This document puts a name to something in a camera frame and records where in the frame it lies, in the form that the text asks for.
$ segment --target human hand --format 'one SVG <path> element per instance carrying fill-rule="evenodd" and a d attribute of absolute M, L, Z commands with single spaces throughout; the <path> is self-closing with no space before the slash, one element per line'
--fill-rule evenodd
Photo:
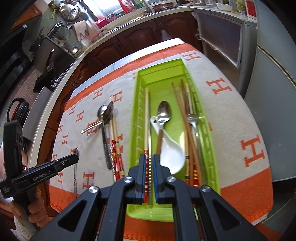
<path fill-rule="evenodd" d="M 36 223 L 38 227 L 42 228 L 49 222 L 49 218 L 46 214 L 44 200 L 41 197 L 41 191 L 39 188 L 35 189 L 35 198 L 36 199 L 28 206 L 29 212 L 31 213 L 28 218 L 31 223 Z M 21 206 L 18 203 L 11 201 L 10 209 L 17 220 L 22 223 Z"/>

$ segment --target green basket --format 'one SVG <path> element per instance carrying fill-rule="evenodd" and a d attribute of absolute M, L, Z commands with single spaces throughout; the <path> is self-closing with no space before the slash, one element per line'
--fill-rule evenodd
<path fill-rule="evenodd" d="M 150 116 L 157 115 L 158 105 L 161 101 L 167 101 L 170 104 L 172 118 L 165 124 L 165 130 L 173 140 L 184 146 L 182 116 L 171 86 L 171 82 L 173 82 L 178 87 L 180 79 L 183 79 L 184 83 L 189 84 L 192 94 L 192 105 L 194 106 L 195 104 L 196 112 L 199 116 L 198 131 L 203 156 L 201 166 L 204 183 L 213 188 L 217 193 L 220 193 L 218 169 L 210 128 L 195 83 L 184 60 L 181 58 L 153 65 L 139 70 L 137 73 L 129 144 L 129 166 L 127 170 L 132 166 L 138 165 L 140 154 L 144 151 L 144 91 L 146 87 L 149 88 Z M 153 155 L 156 151 L 157 135 L 152 127 L 150 129 L 151 154 Z M 184 180 L 184 174 L 185 166 L 174 176 Z M 155 202 L 154 189 L 152 189 L 152 195 L 152 207 L 149 207 L 148 204 L 128 205 L 127 214 L 137 219 L 173 222 L 172 205 L 157 204 Z"/>

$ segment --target spoon with wooden handle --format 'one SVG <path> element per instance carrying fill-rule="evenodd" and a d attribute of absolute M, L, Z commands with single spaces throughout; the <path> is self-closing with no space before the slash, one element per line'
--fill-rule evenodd
<path fill-rule="evenodd" d="M 157 110 L 157 119 L 159 122 L 159 132 L 158 132 L 156 154 L 160 155 L 161 143 L 163 138 L 163 127 L 164 127 L 164 124 L 171 119 L 170 105 L 168 102 L 161 101 L 161 103 L 159 104 L 158 110 Z"/>

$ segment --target tablecloth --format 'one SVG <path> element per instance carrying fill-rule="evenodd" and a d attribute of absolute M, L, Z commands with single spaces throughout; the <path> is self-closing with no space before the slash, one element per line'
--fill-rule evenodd
<path fill-rule="evenodd" d="M 69 155 L 78 147 L 78 194 L 90 185 L 100 188 L 112 185 L 112 171 L 106 167 L 101 131 L 92 130 L 83 135 L 80 131 L 97 121 L 98 108 L 107 104 L 112 96 L 126 166 L 136 72 L 177 58 L 185 59 L 210 123 L 221 195 L 255 225 L 266 217 L 273 205 L 271 171 L 262 136 L 250 110 L 229 80 L 206 56 L 189 44 L 146 55 L 85 85 L 66 104 L 52 159 Z M 71 166 L 50 180 L 50 203 L 58 211 L 75 199 L 73 176 L 74 167 Z M 124 237 L 135 240 L 173 240 L 173 224 L 126 217 Z"/>

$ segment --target silver bolt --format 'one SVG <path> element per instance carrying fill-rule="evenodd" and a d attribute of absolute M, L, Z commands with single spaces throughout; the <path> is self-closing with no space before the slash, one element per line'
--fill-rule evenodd
<path fill-rule="evenodd" d="M 125 177 L 123 180 L 124 180 L 125 183 L 131 183 L 131 182 L 133 181 L 133 178 L 127 176 L 127 177 Z"/>
<path fill-rule="evenodd" d="M 175 177 L 172 177 L 172 176 L 169 176 L 169 177 L 167 177 L 167 181 L 169 183 L 173 183 L 174 181 L 176 181 L 176 178 Z"/>
<path fill-rule="evenodd" d="M 91 186 L 91 187 L 89 188 L 89 192 L 90 192 L 90 193 L 96 193 L 98 190 L 99 190 L 99 189 L 98 189 L 96 186 Z"/>
<path fill-rule="evenodd" d="M 209 186 L 202 186 L 202 191 L 209 192 L 209 191 L 211 191 L 211 188 Z"/>

